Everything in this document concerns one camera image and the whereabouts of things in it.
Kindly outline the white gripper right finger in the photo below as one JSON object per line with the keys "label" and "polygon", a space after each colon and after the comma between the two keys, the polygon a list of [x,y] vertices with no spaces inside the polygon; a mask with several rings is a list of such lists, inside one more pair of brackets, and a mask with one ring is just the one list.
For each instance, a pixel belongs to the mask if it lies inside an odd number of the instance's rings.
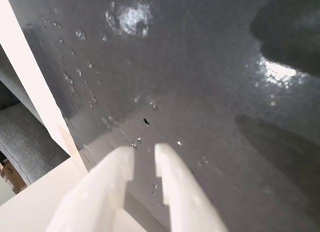
{"label": "white gripper right finger", "polygon": [[225,232],[226,225],[196,178],[166,143],[154,146],[155,172],[162,181],[163,204],[169,207],[172,232]]}

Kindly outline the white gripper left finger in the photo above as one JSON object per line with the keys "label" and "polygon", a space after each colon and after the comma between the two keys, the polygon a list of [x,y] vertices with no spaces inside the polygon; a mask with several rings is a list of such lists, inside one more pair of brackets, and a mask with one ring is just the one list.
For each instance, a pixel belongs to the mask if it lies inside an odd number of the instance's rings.
{"label": "white gripper left finger", "polygon": [[133,179],[135,151],[120,146],[103,158],[61,200],[46,231],[117,232],[127,183]]}

